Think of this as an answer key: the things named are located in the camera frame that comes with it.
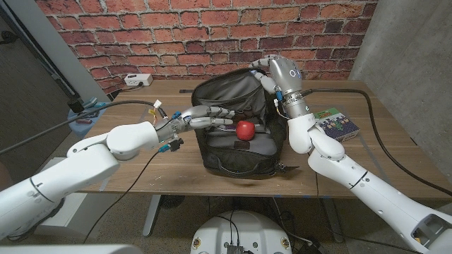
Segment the electrical outlet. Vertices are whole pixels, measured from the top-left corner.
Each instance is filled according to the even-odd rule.
[[[124,79],[127,86],[137,86],[140,82],[143,82],[144,86],[149,86],[153,82],[151,74],[137,73],[128,74]]]

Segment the wire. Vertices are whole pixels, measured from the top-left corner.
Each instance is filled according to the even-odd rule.
[[[215,215],[214,217],[218,217],[218,218],[221,218],[221,219],[226,219],[227,221],[232,223],[232,225],[234,225],[235,231],[237,232],[237,245],[239,245],[239,230],[237,229],[237,226],[235,225],[235,223],[231,219],[228,219],[228,218],[220,216],[220,215]]]
[[[372,103],[370,100],[370,97],[368,96],[368,94],[365,91],[362,90],[358,90],[358,89],[345,89],[345,88],[315,88],[315,89],[309,89],[309,90],[305,90],[302,92],[302,96],[305,97],[307,95],[310,95],[313,92],[353,92],[353,93],[359,93],[361,95],[363,95],[366,98],[367,101],[367,106],[369,108],[369,115],[370,115],[370,121],[372,124],[372,128],[374,129],[374,134],[376,137],[376,140],[378,141],[378,143],[380,144],[381,149],[383,150],[383,152],[386,154],[386,156],[388,156],[388,158],[394,162],[395,165],[397,165],[397,167],[399,167],[400,169],[402,169],[406,174],[408,174],[409,176],[413,177],[414,179],[418,180],[419,182],[430,186],[432,188],[437,189],[438,191],[442,191],[443,193],[449,195],[452,197],[452,191],[445,189],[441,186],[438,186],[434,183],[430,183],[427,180],[424,180],[418,176],[416,176],[414,173],[412,173],[411,171],[409,171],[408,169],[406,169],[400,162],[398,162],[390,153],[389,151],[386,149],[386,147],[383,144],[383,141],[381,141],[379,132],[376,129],[376,124],[375,124],[375,119],[374,119],[374,111],[372,109]]]
[[[279,216],[281,216],[281,211],[280,211],[280,208],[279,208],[279,206],[278,206],[278,204],[277,204],[277,202],[276,202],[275,197],[272,197],[272,199],[273,199],[273,202],[275,203],[276,209],[278,210]],[[305,238],[302,238],[302,237],[300,237],[300,236],[297,236],[297,235],[292,234],[291,232],[289,232],[289,231],[285,228],[284,222],[283,222],[283,220],[281,219],[281,217],[280,217],[280,220],[281,220],[281,223],[282,223],[282,227],[283,227],[283,229],[286,231],[286,233],[288,233],[289,235],[291,235],[291,236],[293,236],[293,237],[295,237],[295,238],[297,238],[297,239],[299,239],[299,240],[302,240],[302,241],[307,242],[309,245],[312,245],[312,244],[313,244],[312,241],[310,241],[310,240],[308,240],[308,239],[305,239]]]
[[[317,172],[316,172],[316,188],[317,188],[317,204],[318,204],[317,207],[319,209],[319,216],[320,216],[320,214],[321,214],[321,205],[320,205],[320,197],[319,197],[319,180],[317,179]],[[404,248],[404,247],[401,247],[401,246],[395,246],[395,245],[389,244],[389,243],[382,243],[382,242],[378,242],[378,241],[371,241],[371,240],[366,240],[366,239],[363,239],[363,238],[357,238],[357,237],[354,237],[354,236],[348,236],[348,235],[345,235],[345,234],[336,233],[332,229],[330,229],[328,226],[326,226],[325,222],[323,223],[323,225],[331,233],[337,234],[339,236],[343,236],[345,238],[350,238],[350,239],[354,239],[354,240],[358,240],[358,241],[363,241],[363,242],[366,242],[366,243],[373,243],[373,244],[379,244],[379,245],[388,246],[388,247],[392,247],[392,248],[397,248],[397,249],[400,249],[400,250],[409,251],[411,253],[422,254],[422,253],[420,253],[420,252],[418,252],[416,250],[410,250],[409,248]]]
[[[25,145],[25,144],[37,139],[37,138],[40,138],[40,137],[44,136],[45,134],[48,134],[48,133],[50,133],[50,132],[52,132],[52,131],[54,131],[54,130],[56,130],[58,128],[61,128],[62,126],[65,126],[68,123],[72,123],[75,120],[84,119],[89,114],[92,114],[92,113],[95,113],[95,112],[99,112],[99,111],[101,111],[103,109],[106,109],[106,108],[109,108],[109,107],[113,107],[113,106],[117,106],[117,105],[121,105],[121,104],[145,104],[145,105],[149,105],[149,106],[154,107],[154,104],[152,102],[145,102],[145,101],[140,101],[140,100],[126,100],[126,101],[122,101],[122,102],[112,102],[112,103],[107,104],[105,106],[96,108],[96,109],[94,109],[92,111],[80,114],[80,115],[78,115],[78,116],[76,116],[76,117],[74,117],[72,119],[69,119],[69,120],[64,121],[64,122],[62,122],[60,124],[57,124],[57,125],[55,125],[55,126],[53,126],[51,128],[48,128],[47,130],[42,131],[41,133],[38,133],[38,134],[36,134],[36,135],[34,135],[32,137],[29,137],[29,138],[27,138],[27,139],[25,139],[23,141],[20,141],[19,143],[16,143],[15,145],[12,145],[12,146],[7,147],[7,148],[5,148],[3,150],[0,150],[0,155],[2,155],[4,153],[7,153],[7,152],[10,152],[11,150],[14,150],[14,149],[16,149],[18,147],[21,147],[21,146],[23,146],[23,145]]]
[[[143,174],[143,172],[145,171],[146,167],[148,167],[148,165],[150,164],[150,161],[152,161],[154,159],[154,157],[158,154],[159,152],[155,152],[155,154],[148,160],[148,163],[146,163],[146,165],[143,167],[143,169],[141,170],[140,174],[138,175],[138,177],[135,179],[135,181],[132,183],[132,185],[126,190],[125,193],[123,193],[121,195],[121,197],[119,197],[116,201],[114,201],[114,203],[112,205],[110,205],[105,212],[103,212],[99,219],[97,219],[97,221],[93,224],[93,226],[91,227],[91,229],[89,230],[89,232],[86,234],[85,240],[83,240],[83,243],[86,242],[86,240],[88,239],[89,235],[91,234],[91,231],[93,231],[94,227],[97,225],[97,223],[100,221],[100,219],[102,219],[102,217],[110,210],[110,208],[112,208],[114,205],[116,205],[135,185],[135,183],[139,180],[140,176]]]

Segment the black bag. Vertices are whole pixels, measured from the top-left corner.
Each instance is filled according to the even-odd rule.
[[[234,122],[255,123],[255,135],[250,141],[239,140],[235,130],[219,127],[195,130],[204,166],[237,178],[273,175],[280,169],[279,159],[286,138],[286,121],[275,110],[275,97],[263,89],[250,73],[252,70],[265,74],[255,68],[231,71],[201,83],[191,96],[193,106],[234,110],[239,112]]]

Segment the gray wall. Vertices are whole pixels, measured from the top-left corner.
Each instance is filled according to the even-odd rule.
[[[452,1],[380,0],[350,80],[362,80],[452,183]]]

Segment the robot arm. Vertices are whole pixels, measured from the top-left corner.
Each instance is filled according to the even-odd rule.
[[[18,236],[44,219],[67,195],[114,174],[119,161],[133,159],[141,149],[174,151],[183,143],[177,134],[195,128],[232,124],[233,111],[196,106],[177,112],[154,127],[149,122],[117,126],[110,132],[76,143],[67,159],[0,192],[0,240]]]
[[[290,118],[289,142],[300,154],[312,150],[309,166],[352,191],[388,223],[413,249],[421,253],[451,246],[452,216],[409,199],[361,167],[345,154],[344,147],[318,127],[301,94],[302,79],[295,62],[269,56],[252,66],[270,66],[278,101]]]

